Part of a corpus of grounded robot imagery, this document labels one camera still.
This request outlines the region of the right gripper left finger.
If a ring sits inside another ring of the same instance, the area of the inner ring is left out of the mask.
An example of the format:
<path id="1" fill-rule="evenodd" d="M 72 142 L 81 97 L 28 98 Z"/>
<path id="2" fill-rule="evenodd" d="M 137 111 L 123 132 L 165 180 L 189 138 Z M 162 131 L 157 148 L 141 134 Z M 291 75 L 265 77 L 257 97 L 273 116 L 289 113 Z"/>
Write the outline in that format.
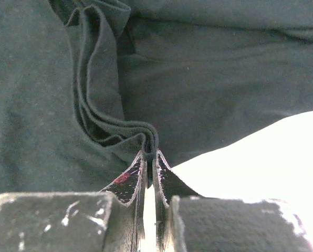
<path id="1" fill-rule="evenodd" d="M 147 161 L 98 192 L 0 194 L 1 251 L 139 251 Z"/>

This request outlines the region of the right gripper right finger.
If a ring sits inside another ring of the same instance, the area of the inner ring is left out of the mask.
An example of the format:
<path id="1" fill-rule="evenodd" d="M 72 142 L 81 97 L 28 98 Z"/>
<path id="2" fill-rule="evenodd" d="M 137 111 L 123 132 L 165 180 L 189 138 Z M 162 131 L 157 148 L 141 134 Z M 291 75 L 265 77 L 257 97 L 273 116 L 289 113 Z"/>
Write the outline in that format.
<path id="1" fill-rule="evenodd" d="M 157 251 L 313 251 L 301 219 L 282 200 L 202 196 L 161 151 L 152 171 Z"/>

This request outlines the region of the black t shirt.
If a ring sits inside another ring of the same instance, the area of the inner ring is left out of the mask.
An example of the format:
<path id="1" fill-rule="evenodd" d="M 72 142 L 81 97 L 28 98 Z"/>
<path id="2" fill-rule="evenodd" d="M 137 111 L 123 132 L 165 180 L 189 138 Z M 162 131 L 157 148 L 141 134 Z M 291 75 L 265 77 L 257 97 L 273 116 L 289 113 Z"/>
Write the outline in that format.
<path id="1" fill-rule="evenodd" d="M 313 1 L 0 1 L 0 193 L 97 191 L 313 110 Z"/>

